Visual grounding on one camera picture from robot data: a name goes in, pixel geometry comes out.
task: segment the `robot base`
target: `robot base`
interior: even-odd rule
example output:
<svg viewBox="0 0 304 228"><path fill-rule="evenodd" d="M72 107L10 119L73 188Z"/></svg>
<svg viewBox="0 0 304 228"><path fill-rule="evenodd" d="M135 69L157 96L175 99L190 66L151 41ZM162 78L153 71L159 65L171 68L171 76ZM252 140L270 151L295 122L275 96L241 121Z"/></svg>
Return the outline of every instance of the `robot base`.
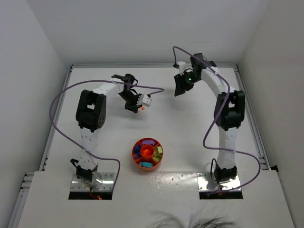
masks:
<svg viewBox="0 0 304 228"><path fill-rule="evenodd" d="M199 199L201 200L224 200L224 199L243 199L242 189L235 189L223 193L214 193L215 191L229 190L237 188L241 185L239 176L237 175L234 180L217 184L210 176L210 172L198 172L198 185L199 185Z"/></svg>
<svg viewBox="0 0 304 228"><path fill-rule="evenodd" d="M86 183L76 173L73 174L69 200L96 200L100 197L102 200L112 200L112 188L114 183L114 173L101 172L99 173L102 179L99 180L101 185L99 188L93 188L90 191L91 185Z"/></svg>

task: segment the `round container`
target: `round container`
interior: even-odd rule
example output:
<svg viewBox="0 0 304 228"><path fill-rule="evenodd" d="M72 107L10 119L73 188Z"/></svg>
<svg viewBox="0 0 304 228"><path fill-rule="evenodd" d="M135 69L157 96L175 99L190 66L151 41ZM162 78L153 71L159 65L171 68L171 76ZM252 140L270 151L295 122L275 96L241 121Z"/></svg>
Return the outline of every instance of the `round container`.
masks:
<svg viewBox="0 0 304 228"><path fill-rule="evenodd" d="M155 139L143 138L137 141L132 149L132 158L135 165L143 171L153 171L157 169L160 166L163 157L162 153L159 162L154 158L157 147L161 147L161 150L163 151L162 145ZM152 167L143 167L142 162L147 162L149 163L148 165L152 164Z"/></svg>

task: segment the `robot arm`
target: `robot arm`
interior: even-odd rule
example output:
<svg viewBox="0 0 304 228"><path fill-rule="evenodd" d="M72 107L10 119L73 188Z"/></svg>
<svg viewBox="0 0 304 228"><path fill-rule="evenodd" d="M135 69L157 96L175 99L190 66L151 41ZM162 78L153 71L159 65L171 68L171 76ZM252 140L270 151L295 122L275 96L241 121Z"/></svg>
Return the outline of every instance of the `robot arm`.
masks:
<svg viewBox="0 0 304 228"><path fill-rule="evenodd" d="M124 85L117 82L133 84L137 82L135 77L130 74L125 76L114 75L111 83L89 91L83 90L79 99L76 112L76 120L80 127L81 144L88 151L94 150L98 146L98 133L105 123L106 102L110 98L118 94L123 98L125 109L134 113L138 112L138 108L150 106L151 98L146 94L138 94L131 85ZM80 160L71 160L76 167L77 176L81 176L87 181L92 180L92 172L97 169L97 159L87 154L85 151Z"/></svg>
<svg viewBox="0 0 304 228"><path fill-rule="evenodd" d="M203 59L201 53L195 54L195 57ZM184 62L177 62L174 67L178 68L180 73L174 77L176 83L175 96L185 93L194 87L194 83L203 80L207 83L214 95L217 97L217 103L214 116L218 113L225 96L228 92L227 85L213 72L206 68L202 63L194 58L191 59L192 69L187 69ZM213 61L207 64L218 72L218 68ZM214 171L215 179L218 183L234 179L237 175L237 166L235 161L235 144L238 128L244 120L245 114L245 94L243 91L237 91L230 88L229 99L224 106L221 115L216 124L219 130L219 147L231 149L233 151L219 150Z"/></svg>

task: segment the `colorful block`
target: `colorful block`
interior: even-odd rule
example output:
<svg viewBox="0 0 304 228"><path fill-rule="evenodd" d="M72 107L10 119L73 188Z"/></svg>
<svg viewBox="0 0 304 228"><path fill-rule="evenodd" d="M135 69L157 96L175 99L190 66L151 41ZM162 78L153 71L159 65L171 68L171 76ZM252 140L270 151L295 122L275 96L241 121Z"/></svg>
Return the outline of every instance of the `colorful block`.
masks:
<svg viewBox="0 0 304 228"><path fill-rule="evenodd" d="M154 149L154 156L162 157L162 147L161 146L158 146Z"/></svg>
<svg viewBox="0 0 304 228"><path fill-rule="evenodd" d="M151 168L151 167L153 167L153 164L152 163L149 163L149 162L140 162L139 163L139 165L140 166L143 166L143 167L145 167L145 168Z"/></svg>
<svg viewBox="0 0 304 228"><path fill-rule="evenodd" d="M159 163L161 159L162 159L161 157L154 157L154 158L153 158L153 160L154 160L156 163Z"/></svg>
<svg viewBox="0 0 304 228"><path fill-rule="evenodd" d="M142 157L142 155L140 153L136 153L134 155L134 159L140 159Z"/></svg>
<svg viewBox="0 0 304 228"><path fill-rule="evenodd" d="M153 140L145 140L145 141L142 142L142 145L147 145L147 144L149 144L151 146L155 146L155 141L153 141Z"/></svg>
<svg viewBox="0 0 304 228"><path fill-rule="evenodd" d="M134 153L139 153L141 151L141 147L139 145L135 146Z"/></svg>

